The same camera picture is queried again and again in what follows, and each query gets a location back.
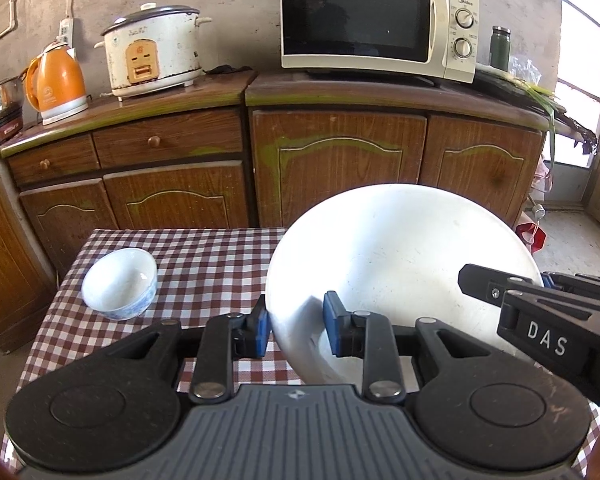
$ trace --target rice cooker lid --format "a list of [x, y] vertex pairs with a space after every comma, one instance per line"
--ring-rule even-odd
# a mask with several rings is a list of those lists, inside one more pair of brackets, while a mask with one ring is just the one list
[[118, 18], [102, 32], [101, 36], [131, 23], [142, 22], [143, 20], [156, 18], [157, 16], [167, 16], [168, 14], [200, 14], [200, 11], [186, 5], [156, 6], [153, 3], [142, 4], [138, 12], [132, 12], [127, 16]]

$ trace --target gray ribbed panel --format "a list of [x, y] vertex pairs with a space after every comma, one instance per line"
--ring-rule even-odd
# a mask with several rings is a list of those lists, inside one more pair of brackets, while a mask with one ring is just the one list
[[[63, 478], [29, 468], [20, 477]], [[400, 409], [365, 402], [353, 386], [244, 384], [229, 402], [194, 408], [177, 437], [142, 462], [72, 478], [486, 480], [494, 476], [435, 455]], [[502, 478], [574, 480], [579, 476], [562, 466], [553, 472], [503, 474]]]

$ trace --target concrete floor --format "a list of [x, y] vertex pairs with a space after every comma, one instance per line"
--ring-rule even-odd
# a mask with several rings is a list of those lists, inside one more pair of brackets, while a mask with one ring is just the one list
[[[542, 222], [544, 249], [536, 253], [540, 270], [582, 272], [600, 276], [600, 224], [584, 213], [549, 211]], [[0, 447], [2, 419], [29, 354], [30, 344], [9, 355], [0, 353]]]

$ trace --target checkered tablecloth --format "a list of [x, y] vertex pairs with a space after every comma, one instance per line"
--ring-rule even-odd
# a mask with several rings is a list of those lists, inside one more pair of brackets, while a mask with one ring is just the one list
[[[264, 291], [270, 258], [284, 229], [240, 230], [95, 230], [62, 282], [38, 335], [18, 389], [95, 349], [111, 344], [156, 320], [177, 318], [183, 327], [202, 326], [229, 311], [248, 313]], [[154, 302], [139, 317], [109, 321], [85, 306], [82, 279], [95, 261], [113, 250], [138, 247], [158, 264]], [[179, 390], [187, 391], [193, 362], [187, 362]], [[282, 352], [270, 338], [262, 361], [234, 364], [236, 383], [300, 384]], [[592, 404], [593, 421], [574, 468], [586, 473], [587, 456], [600, 434], [600, 409]], [[11, 469], [19, 464], [5, 437], [2, 459]]]

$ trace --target pot handle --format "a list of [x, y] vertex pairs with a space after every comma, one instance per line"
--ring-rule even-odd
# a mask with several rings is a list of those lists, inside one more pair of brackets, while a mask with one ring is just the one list
[[40, 57], [35, 57], [31, 61], [29, 68], [27, 68], [27, 75], [24, 79], [24, 91], [27, 95], [27, 99], [29, 100], [29, 103], [31, 103], [31, 106], [33, 106], [37, 111], [40, 111], [40, 104], [38, 103], [38, 97], [36, 96], [36, 93], [33, 89], [33, 75], [38, 69], [39, 64]]

